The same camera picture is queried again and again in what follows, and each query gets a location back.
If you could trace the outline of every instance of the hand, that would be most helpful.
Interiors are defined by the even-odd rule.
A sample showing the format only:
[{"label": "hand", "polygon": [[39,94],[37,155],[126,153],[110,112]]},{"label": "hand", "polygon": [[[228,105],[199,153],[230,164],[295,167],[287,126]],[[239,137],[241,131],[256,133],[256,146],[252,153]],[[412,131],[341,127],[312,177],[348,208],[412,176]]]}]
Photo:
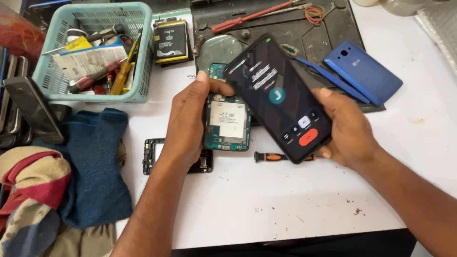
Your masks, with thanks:
[{"label": "hand", "polygon": [[199,71],[195,81],[173,98],[167,136],[157,162],[179,164],[187,172],[198,160],[202,151],[203,107],[210,90],[225,96],[235,94],[223,81],[210,79]]},{"label": "hand", "polygon": [[356,103],[327,88],[313,89],[313,94],[333,120],[332,140],[322,146],[318,154],[353,170],[372,161],[382,148]]}]

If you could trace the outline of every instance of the towel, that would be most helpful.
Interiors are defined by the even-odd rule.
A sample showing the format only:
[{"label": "towel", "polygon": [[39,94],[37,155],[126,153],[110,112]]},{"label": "towel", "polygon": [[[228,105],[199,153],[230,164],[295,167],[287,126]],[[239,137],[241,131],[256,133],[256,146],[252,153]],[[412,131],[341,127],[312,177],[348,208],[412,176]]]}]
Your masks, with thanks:
[{"label": "towel", "polygon": [[57,235],[56,209],[70,180],[70,165],[57,151],[16,147],[0,156],[0,176],[12,187],[0,210],[0,230],[5,230],[0,256],[37,256]]},{"label": "towel", "polygon": [[132,214],[132,197],[116,159],[127,123],[127,114],[116,109],[80,111],[63,122],[66,145],[40,143],[60,151],[71,165],[72,176],[58,209],[65,224],[83,229]]},{"label": "towel", "polygon": [[102,257],[111,252],[116,242],[116,226],[77,229],[61,223],[54,243],[43,257]]}]

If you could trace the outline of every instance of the blue plastic basket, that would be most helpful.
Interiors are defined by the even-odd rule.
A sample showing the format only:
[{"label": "blue plastic basket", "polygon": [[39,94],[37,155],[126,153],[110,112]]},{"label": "blue plastic basket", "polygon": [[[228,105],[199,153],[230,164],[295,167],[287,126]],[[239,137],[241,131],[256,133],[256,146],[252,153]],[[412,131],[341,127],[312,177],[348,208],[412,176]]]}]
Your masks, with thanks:
[{"label": "blue plastic basket", "polygon": [[[52,54],[42,55],[33,73],[33,80],[43,94],[52,101],[84,102],[145,102],[147,101],[151,68],[154,60],[153,31],[151,29],[152,10],[140,2],[110,4],[73,4],[57,9],[51,20],[42,53],[64,46],[67,43],[67,30],[73,28],[74,19],[81,22],[81,29],[89,35],[122,24],[126,34],[132,39],[138,37],[138,29],[143,33],[135,65],[135,77],[131,90],[123,95],[83,95],[67,94],[68,79],[52,59]],[[54,54],[66,52],[65,49]]]}]

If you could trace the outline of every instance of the spring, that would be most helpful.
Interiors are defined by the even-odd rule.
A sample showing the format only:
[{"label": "spring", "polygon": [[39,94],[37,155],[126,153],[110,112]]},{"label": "spring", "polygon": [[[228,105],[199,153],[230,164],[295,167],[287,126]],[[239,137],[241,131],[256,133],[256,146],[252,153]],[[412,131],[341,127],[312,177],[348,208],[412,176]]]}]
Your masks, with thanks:
[{"label": "spring", "polygon": [[200,35],[197,37],[197,40],[195,41],[194,49],[192,49],[192,54],[194,56],[198,56],[200,54],[200,48],[202,48],[202,44],[203,44],[204,40],[205,40],[205,37],[203,35]]}]

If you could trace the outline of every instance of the person's left hand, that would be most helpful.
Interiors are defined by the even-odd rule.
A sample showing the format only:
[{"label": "person's left hand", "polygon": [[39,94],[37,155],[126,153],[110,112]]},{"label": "person's left hand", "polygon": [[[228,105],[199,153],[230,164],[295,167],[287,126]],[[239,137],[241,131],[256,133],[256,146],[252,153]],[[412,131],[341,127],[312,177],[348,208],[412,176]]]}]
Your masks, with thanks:
[{"label": "person's left hand", "polygon": [[210,79],[199,71],[195,81],[173,98],[167,136],[157,162],[179,164],[187,172],[198,160],[202,151],[203,107],[210,90],[225,96],[235,94],[223,81]]}]

